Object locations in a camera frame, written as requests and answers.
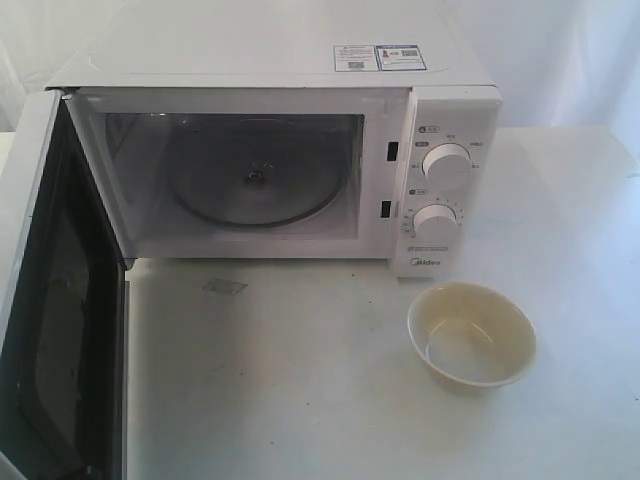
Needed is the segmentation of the lower white control knob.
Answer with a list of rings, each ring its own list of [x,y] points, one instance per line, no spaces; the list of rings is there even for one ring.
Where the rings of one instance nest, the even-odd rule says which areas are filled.
[[[459,229],[454,211],[440,204],[418,210],[413,216],[412,227],[417,238],[434,243],[453,241]]]

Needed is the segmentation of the white microwave oven body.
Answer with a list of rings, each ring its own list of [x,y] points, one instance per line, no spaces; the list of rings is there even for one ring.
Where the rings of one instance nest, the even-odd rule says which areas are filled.
[[[426,71],[336,72],[338,45],[418,45]],[[63,93],[127,259],[382,259],[397,277],[456,265],[502,103],[439,1],[129,1],[50,80]],[[350,115],[361,122],[344,190],[271,228],[201,219],[169,185],[175,131],[213,116]],[[472,170],[432,181],[425,155],[464,147]],[[451,208],[447,243],[413,233]]]

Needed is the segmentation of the white control knob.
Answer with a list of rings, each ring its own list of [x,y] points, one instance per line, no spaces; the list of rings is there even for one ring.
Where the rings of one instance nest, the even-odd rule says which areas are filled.
[[[468,175],[472,170],[472,163],[464,147],[447,143],[430,150],[423,159],[422,167],[429,180],[453,180]]]
[[[417,238],[434,243],[453,241],[459,229],[454,211],[440,204],[418,210],[413,216],[412,227]]]

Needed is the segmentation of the upper white control knob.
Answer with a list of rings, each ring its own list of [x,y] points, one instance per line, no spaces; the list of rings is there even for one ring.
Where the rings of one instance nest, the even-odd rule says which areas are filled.
[[[468,175],[472,170],[472,163],[464,147],[447,143],[430,150],[423,159],[422,167],[429,180],[453,180]]]

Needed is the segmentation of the blue warning label sticker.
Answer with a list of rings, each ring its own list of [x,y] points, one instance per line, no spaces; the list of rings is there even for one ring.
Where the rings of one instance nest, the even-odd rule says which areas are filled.
[[[336,72],[427,70],[418,45],[338,45],[333,56]]]

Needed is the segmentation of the glass microwave turntable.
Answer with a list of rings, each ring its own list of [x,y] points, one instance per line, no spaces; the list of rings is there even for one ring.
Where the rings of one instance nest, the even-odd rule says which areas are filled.
[[[344,190],[360,133],[350,115],[204,118],[174,132],[169,185],[201,219],[233,228],[287,225]]]

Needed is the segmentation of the white microwave oven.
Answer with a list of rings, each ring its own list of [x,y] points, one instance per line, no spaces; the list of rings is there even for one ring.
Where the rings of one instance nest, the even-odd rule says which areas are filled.
[[[31,95],[1,173],[1,475],[126,475],[126,263],[64,95]]]

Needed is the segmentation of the cream yellow bowl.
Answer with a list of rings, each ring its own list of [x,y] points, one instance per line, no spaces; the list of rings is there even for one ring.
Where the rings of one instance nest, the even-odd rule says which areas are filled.
[[[442,389],[485,396],[524,378],[537,356],[535,328],[525,312],[486,286],[431,286],[407,313],[411,345]]]

